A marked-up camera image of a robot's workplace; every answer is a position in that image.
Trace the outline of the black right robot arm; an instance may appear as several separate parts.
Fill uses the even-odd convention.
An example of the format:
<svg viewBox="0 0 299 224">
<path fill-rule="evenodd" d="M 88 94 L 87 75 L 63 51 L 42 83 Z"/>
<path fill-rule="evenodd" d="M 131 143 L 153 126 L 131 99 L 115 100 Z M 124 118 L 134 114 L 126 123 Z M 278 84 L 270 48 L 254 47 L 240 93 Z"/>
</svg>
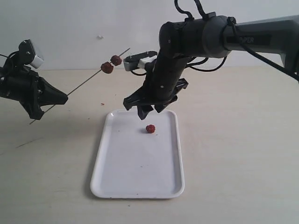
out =
<svg viewBox="0 0 299 224">
<path fill-rule="evenodd" d="M 158 52 L 150 51 L 124 59 L 126 71 L 145 70 L 142 86 L 123 100 L 129 110 L 137 108 L 140 119 L 163 111 L 177 100 L 187 81 L 184 69 L 194 59 L 221 58 L 232 51 L 246 51 L 286 75 L 299 78 L 299 18 L 287 16 L 237 23 L 234 17 L 214 16 L 207 21 L 167 22 L 159 31 Z"/>
</svg>

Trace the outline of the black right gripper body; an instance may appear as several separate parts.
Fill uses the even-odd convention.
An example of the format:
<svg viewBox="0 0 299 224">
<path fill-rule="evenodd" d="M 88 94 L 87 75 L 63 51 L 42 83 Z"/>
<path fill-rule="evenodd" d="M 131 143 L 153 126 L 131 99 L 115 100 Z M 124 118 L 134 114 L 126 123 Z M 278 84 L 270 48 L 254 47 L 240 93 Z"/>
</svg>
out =
<svg viewBox="0 0 299 224">
<path fill-rule="evenodd" d="M 158 86 L 145 86 L 143 85 L 137 89 L 130 96 L 124 98 L 123 105 L 126 110 L 130 110 L 134 106 L 138 105 L 152 105 L 155 110 L 155 105 L 160 105 L 168 102 L 173 97 L 177 97 L 177 94 L 186 89 L 188 82 L 181 78 L 174 85 L 158 85 Z"/>
</svg>

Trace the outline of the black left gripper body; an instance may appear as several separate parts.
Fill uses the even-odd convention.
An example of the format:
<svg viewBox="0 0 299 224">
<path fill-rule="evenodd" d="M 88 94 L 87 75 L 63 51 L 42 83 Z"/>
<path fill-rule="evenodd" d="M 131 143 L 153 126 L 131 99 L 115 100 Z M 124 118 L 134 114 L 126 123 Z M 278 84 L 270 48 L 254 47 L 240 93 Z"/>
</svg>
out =
<svg viewBox="0 0 299 224">
<path fill-rule="evenodd" d="M 14 70 L 10 75 L 0 69 L 0 96 L 18 101 L 31 119 L 40 120 L 44 115 L 39 102 L 45 92 L 45 79 L 28 66 Z"/>
</svg>

